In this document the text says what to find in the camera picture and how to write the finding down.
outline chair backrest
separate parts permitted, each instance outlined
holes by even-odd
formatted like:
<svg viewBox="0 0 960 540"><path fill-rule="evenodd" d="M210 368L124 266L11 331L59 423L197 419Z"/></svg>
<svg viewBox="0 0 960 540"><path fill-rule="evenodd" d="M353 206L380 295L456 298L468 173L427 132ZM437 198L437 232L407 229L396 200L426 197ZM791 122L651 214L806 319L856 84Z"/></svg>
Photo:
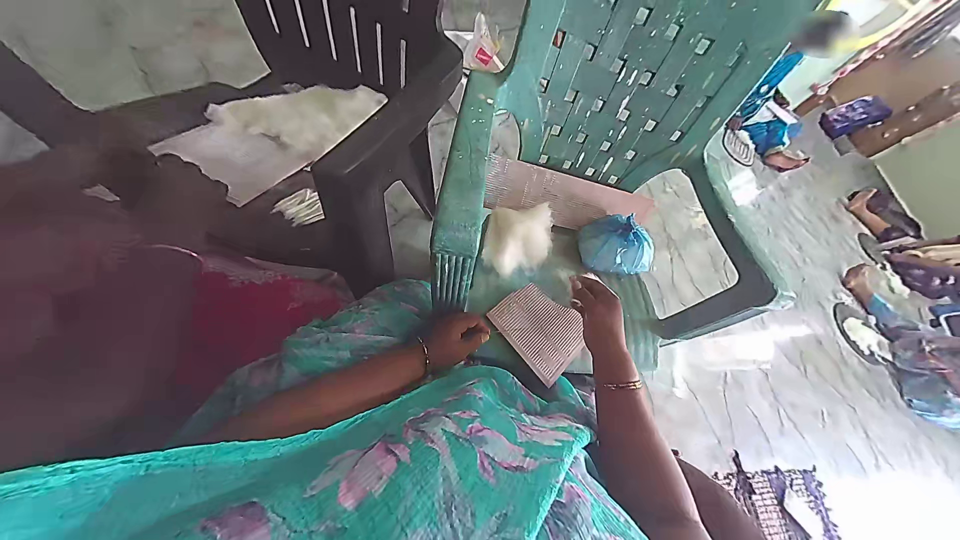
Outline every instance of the chair backrest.
<svg viewBox="0 0 960 540"><path fill-rule="evenodd" d="M529 0L497 107L520 158L626 190L706 143L819 0Z"/></svg>
<svg viewBox="0 0 960 540"><path fill-rule="evenodd" d="M236 0L284 83L396 94L433 57L439 0Z"/></svg>

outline chair armrest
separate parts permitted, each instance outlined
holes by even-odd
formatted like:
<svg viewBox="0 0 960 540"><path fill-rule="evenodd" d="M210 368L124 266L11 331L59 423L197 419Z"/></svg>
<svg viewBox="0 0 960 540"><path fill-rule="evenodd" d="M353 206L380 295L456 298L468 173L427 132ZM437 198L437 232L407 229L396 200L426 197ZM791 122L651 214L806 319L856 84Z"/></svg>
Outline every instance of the chair armrest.
<svg viewBox="0 0 960 540"><path fill-rule="evenodd" d="M492 73L474 71L467 80L457 125L453 130L430 237L433 308L462 310L480 250L487 154L500 81Z"/></svg>
<svg viewBox="0 0 960 540"><path fill-rule="evenodd" d="M718 331L774 309L790 307L796 295L766 256L759 240L738 225L736 205L723 179L712 178L702 159L684 167L700 204L724 251L736 268L732 287L703 302L661 319L658 334L664 340L690 339Z"/></svg>
<svg viewBox="0 0 960 540"><path fill-rule="evenodd" d="M369 168L391 166L440 110L460 82L463 54L446 37L407 85L366 122L334 146L311 170L314 178L356 177Z"/></svg>

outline purple bag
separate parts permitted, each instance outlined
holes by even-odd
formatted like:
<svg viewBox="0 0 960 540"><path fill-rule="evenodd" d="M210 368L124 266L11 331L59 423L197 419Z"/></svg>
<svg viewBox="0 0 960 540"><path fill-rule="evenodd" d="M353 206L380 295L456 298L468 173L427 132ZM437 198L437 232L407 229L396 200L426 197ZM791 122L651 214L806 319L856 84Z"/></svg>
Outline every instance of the purple bag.
<svg viewBox="0 0 960 540"><path fill-rule="evenodd" d="M893 113L882 99L876 96L861 97L824 112L820 116L820 127L828 137L837 139L882 122Z"/></svg>

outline blue clothing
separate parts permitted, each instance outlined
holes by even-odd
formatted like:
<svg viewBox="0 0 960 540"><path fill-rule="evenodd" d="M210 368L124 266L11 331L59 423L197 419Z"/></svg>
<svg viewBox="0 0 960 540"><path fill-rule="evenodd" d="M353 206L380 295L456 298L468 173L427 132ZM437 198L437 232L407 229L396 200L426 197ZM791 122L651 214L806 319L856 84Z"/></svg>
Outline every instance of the blue clothing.
<svg viewBox="0 0 960 540"><path fill-rule="evenodd" d="M777 90L777 86L783 82L783 79L786 79L786 76L789 75L803 59L804 53L799 52L780 58L777 63L770 68L770 71L767 72L763 79L760 80L760 83L756 85L754 91L750 92L747 99L743 101L743 105L740 106L737 115L743 118L745 122L756 116L756 114L760 112L760 109L763 109L763 106L774 98L774 92Z"/></svg>
<svg viewBox="0 0 960 540"><path fill-rule="evenodd" d="M769 122L750 124L740 129L747 132L750 140L754 143L756 152L761 156L766 156L768 152L782 148L790 142L788 136L790 126L779 118Z"/></svg>
<svg viewBox="0 0 960 540"><path fill-rule="evenodd" d="M934 424L960 430L960 388L951 382L960 379L960 337L905 319L876 294L866 308L891 341L888 367L906 404Z"/></svg>
<svg viewBox="0 0 960 540"><path fill-rule="evenodd" d="M744 122L749 122L751 118L763 109L763 106L766 105L767 102L773 99L774 92L777 91L777 86L783 82L783 79L785 79L803 59L803 53L793 53L779 59L763 77L763 80L754 88L754 91L750 92L750 95L747 96L743 105L740 106L737 115L742 117ZM791 132L791 130L796 128L793 128L793 126L788 125L779 118L774 118L768 122L757 122L755 124L745 125L741 129L747 132L750 140L754 143L756 152L761 156L766 156L770 152L786 147L790 142L790 136L796 135L796 132Z"/></svg>

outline dark gray plastic chair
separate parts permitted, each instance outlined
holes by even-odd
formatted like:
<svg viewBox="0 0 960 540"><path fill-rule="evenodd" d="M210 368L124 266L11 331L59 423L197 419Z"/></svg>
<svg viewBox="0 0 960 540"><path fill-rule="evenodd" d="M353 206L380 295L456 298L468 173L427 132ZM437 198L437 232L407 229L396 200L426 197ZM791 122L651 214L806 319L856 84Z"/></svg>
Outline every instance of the dark gray plastic chair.
<svg viewBox="0 0 960 540"><path fill-rule="evenodd" d="M270 67L250 86L215 83L90 113L0 46L0 110L49 146L89 138L103 116L152 143L205 123L208 103L280 93L287 83L383 92L388 103L311 173L232 211L213 232L246 256L336 270L363 295L394 278L387 187L401 180L429 217L436 208L427 123L462 73L460 50L437 27L439 0L236 1ZM281 197L310 185L320 193L325 220L293 228L269 213Z"/></svg>

